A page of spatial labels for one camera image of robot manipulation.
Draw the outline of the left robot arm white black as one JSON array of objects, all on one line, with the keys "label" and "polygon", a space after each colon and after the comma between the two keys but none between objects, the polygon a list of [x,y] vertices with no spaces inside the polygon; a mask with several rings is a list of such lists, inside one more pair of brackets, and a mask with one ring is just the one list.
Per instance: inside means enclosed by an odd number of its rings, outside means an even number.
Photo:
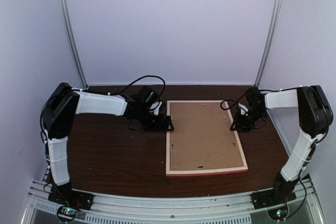
[{"label": "left robot arm white black", "polygon": [[76,197],[68,172],[67,141],[77,114],[106,114],[138,121],[144,131],[174,130],[169,115],[162,114],[165,102],[148,86],[136,94],[97,93],[61,83],[40,113],[40,136],[46,146],[46,161],[50,166],[55,196],[64,205],[71,205]]}]

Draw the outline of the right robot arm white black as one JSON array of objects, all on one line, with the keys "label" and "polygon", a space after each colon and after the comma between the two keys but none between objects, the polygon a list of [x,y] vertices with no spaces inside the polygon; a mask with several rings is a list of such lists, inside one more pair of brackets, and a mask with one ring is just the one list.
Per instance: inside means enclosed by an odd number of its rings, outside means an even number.
[{"label": "right robot arm white black", "polygon": [[280,90],[262,90],[251,87],[242,95],[247,105],[232,101],[235,108],[231,131],[250,132],[256,122],[266,118],[267,111],[296,108],[299,115],[299,136],[289,159],[276,175],[269,192],[272,203],[279,204],[289,196],[300,175],[311,161],[316,147],[325,139],[333,122],[333,112],[320,85],[299,86]]}]

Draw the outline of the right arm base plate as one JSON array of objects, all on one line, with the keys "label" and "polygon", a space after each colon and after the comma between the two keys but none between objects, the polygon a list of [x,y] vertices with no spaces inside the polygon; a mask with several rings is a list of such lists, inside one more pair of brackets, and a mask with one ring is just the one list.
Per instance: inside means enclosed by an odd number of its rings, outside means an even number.
[{"label": "right arm base plate", "polygon": [[289,193],[286,196],[280,196],[276,198],[274,196],[274,190],[268,189],[264,191],[253,191],[250,195],[252,203],[255,209],[268,208],[279,204],[285,204],[288,201],[296,199],[295,193]]}]

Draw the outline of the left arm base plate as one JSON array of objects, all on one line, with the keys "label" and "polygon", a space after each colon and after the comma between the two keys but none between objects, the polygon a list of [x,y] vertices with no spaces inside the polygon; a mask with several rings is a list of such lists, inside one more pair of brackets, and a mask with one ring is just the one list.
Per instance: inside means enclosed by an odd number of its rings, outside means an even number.
[{"label": "left arm base plate", "polygon": [[81,191],[73,191],[70,196],[64,198],[56,191],[49,193],[48,200],[60,205],[70,206],[80,210],[90,210],[93,203],[94,195]]}]

